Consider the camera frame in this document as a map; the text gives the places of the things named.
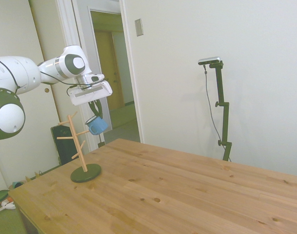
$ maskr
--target floor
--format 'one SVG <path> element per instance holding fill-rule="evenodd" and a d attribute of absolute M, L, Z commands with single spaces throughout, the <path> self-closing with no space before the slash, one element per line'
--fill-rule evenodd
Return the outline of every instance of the floor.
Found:
<path fill-rule="evenodd" d="M 26 234 L 17 210 L 0 211 L 0 234 Z"/>
<path fill-rule="evenodd" d="M 140 142 L 134 104 L 110 111 L 113 129 L 104 133 L 105 142 L 118 138 Z"/>

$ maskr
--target wooden door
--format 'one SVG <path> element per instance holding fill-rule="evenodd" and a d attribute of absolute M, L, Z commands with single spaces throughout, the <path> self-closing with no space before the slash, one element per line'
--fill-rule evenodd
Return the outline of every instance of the wooden door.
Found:
<path fill-rule="evenodd" d="M 121 81 L 116 61 L 114 42 L 111 32 L 96 31 L 96 44 L 99 52 L 101 72 L 108 79 L 113 94 L 107 97 L 109 110 L 124 106 Z"/>

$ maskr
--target green metal stand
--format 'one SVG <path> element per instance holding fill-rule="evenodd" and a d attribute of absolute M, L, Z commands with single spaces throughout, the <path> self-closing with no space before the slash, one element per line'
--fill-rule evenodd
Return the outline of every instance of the green metal stand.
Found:
<path fill-rule="evenodd" d="M 87 172 L 84 172 L 82 167 L 75 169 L 71 173 L 70 179 L 75 183 L 83 183 L 94 179 L 101 172 L 101 167 L 98 164 L 87 164 L 86 167 Z"/>
<path fill-rule="evenodd" d="M 230 157 L 230 151 L 232 148 L 232 143 L 227 141 L 227 132 L 228 132 L 228 115 L 229 115 L 229 105 L 230 103 L 224 102 L 223 94 L 223 83 L 222 83 L 222 68 L 223 61 L 218 63 L 213 63 L 209 65 L 210 68 L 216 69 L 217 76 L 217 85 L 218 85 L 218 101 L 216 102 L 216 107 L 222 106 L 223 109 L 223 128 L 222 128 L 222 141 L 218 140 L 218 145 L 225 146 L 223 160 L 228 161 Z"/>

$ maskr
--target wood knot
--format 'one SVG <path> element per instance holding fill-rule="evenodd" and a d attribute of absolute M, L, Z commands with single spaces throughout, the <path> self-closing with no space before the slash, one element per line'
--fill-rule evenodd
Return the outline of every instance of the wood knot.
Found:
<path fill-rule="evenodd" d="M 51 187 L 56 185 L 57 184 L 57 181 L 54 181 L 52 184 L 51 184 Z"/>
<path fill-rule="evenodd" d="M 92 184 L 89 185 L 89 190 L 92 190 L 94 188 L 95 188 L 95 183 L 92 183 Z"/>

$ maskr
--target doorway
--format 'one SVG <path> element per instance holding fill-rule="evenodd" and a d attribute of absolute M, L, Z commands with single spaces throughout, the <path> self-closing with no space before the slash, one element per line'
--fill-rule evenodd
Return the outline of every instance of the doorway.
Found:
<path fill-rule="evenodd" d="M 91 11 L 91 18 L 100 69 L 113 89 L 107 97 L 113 129 L 104 133 L 105 142 L 140 142 L 121 15 Z"/>

